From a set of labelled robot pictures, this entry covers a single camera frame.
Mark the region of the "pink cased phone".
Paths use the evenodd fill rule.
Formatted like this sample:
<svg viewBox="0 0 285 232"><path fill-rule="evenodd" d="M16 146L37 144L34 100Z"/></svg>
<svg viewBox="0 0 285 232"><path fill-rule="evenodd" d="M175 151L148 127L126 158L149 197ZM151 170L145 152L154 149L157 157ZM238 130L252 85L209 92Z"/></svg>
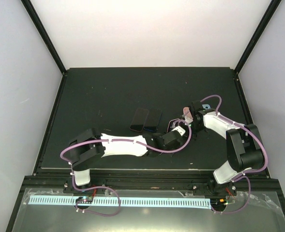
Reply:
<svg viewBox="0 0 285 232"><path fill-rule="evenodd" d="M183 108L183 116L184 116L184 117L191 117L191 116L192 116L189 107L184 107L184 108Z"/></svg>

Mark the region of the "light blue phone case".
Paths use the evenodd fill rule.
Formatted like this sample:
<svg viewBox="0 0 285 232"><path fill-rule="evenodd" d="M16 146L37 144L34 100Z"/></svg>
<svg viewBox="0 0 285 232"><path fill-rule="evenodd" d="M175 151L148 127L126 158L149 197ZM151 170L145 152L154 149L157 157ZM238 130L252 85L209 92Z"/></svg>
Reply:
<svg viewBox="0 0 285 232"><path fill-rule="evenodd" d="M209 104L202 104L202 107L204 110L208 110L211 108Z"/></svg>

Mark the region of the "dark pink phone black screen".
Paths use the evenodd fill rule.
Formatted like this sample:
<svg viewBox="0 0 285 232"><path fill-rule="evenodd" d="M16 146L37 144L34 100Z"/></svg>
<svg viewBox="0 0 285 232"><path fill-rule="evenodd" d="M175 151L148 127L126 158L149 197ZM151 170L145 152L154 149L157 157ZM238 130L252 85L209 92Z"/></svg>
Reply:
<svg viewBox="0 0 285 232"><path fill-rule="evenodd" d="M169 123L168 123L168 127L167 127L167 133L170 132L170 131L173 131L173 130L176 130L178 131L179 133L182 132L182 130L180 130L178 128L178 124L180 122L180 119L179 118L176 118L176 119L173 119L171 120Z"/></svg>

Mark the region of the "blue phone black screen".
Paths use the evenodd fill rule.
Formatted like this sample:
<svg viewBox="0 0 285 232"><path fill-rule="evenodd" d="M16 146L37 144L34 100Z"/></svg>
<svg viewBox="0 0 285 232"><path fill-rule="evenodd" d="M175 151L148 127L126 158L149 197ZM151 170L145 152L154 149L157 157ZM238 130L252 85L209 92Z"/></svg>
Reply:
<svg viewBox="0 0 285 232"><path fill-rule="evenodd" d="M144 124L144 130L151 132L157 131L161 116L162 116L161 109L155 109L155 108L150 109L146 122Z"/></svg>

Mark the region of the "black phone pink edge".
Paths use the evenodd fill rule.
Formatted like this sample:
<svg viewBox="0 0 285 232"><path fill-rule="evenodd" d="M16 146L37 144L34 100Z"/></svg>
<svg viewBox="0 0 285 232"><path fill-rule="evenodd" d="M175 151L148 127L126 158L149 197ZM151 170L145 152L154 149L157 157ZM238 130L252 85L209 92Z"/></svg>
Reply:
<svg viewBox="0 0 285 232"><path fill-rule="evenodd" d="M130 125L130 130L141 132L144 128L145 122L149 114L148 109L137 108L133 120Z"/></svg>

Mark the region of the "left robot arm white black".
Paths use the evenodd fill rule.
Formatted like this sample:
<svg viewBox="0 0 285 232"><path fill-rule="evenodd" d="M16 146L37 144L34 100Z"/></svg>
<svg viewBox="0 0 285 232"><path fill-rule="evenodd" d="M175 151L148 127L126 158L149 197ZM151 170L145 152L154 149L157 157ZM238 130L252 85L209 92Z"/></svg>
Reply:
<svg viewBox="0 0 285 232"><path fill-rule="evenodd" d="M88 144L85 141L81 145L77 141L70 144L73 148L69 150L68 157L73 168L74 187L81 193L90 190L90 168L100 158L120 155L154 158L162 154L172 155L186 143L187 132L177 126L164 134L121 137L99 134L98 130L92 129L87 135L90 136Z"/></svg>

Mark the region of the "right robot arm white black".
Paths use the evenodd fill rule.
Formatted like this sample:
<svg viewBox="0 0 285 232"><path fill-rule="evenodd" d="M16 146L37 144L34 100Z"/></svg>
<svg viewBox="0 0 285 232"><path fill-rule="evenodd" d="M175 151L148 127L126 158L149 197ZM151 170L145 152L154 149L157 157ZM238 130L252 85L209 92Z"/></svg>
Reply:
<svg viewBox="0 0 285 232"><path fill-rule="evenodd" d="M200 101L191 102L189 112L193 118L190 123L192 135L197 136L209 129L226 141L227 161L214 170L213 178L207 182L212 195L220 195L228 183L241 179L247 173L266 169L268 156L256 125L243 125L212 108L204 109Z"/></svg>

